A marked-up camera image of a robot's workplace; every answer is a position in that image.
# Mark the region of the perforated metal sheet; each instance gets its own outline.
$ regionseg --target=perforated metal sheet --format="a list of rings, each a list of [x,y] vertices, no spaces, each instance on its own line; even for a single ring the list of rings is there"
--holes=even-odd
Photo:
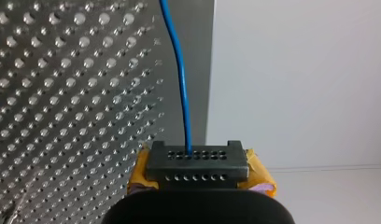
[[[0,216],[100,223],[124,196],[163,131],[158,4],[0,1]]]

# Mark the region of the white wall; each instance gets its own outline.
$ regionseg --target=white wall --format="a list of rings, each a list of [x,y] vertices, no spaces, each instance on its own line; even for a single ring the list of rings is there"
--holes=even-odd
[[[272,175],[297,224],[381,224],[381,170]]]
[[[381,0],[217,0],[207,144],[381,164]]]

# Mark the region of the black rubber object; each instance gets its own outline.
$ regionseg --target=black rubber object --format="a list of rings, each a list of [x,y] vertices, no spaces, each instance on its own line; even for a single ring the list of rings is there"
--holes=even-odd
[[[247,181],[247,156],[240,141],[228,146],[185,148],[156,141],[148,155],[146,178],[157,181],[159,189],[235,189]]]
[[[103,224],[233,223],[294,224],[276,200],[242,189],[166,191],[148,190],[115,204]]]

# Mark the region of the blue wire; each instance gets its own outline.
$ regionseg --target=blue wire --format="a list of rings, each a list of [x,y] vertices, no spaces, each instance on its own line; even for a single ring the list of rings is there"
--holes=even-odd
[[[184,59],[181,50],[181,44],[179,43],[178,36],[176,35],[176,29],[173,24],[173,20],[170,16],[170,8],[166,0],[160,0],[162,14],[164,17],[165,24],[167,26],[168,34],[170,35],[171,42],[173,43],[174,52],[176,55],[176,65],[178,69],[178,80],[179,80],[179,92],[181,94],[181,104],[182,104],[182,118],[184,121],[184,132],[185,132],[185,146],[188,155],[191,155],[191,118],[190,118],[190,107],[187,95],[187,81],[185,79],[185,67]]]

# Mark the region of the black round object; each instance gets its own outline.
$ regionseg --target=black round object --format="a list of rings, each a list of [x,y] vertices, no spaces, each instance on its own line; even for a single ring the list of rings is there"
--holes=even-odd
[[[251,190],[148,190],[115,204],[103,224],[294,224],[278,201]]]

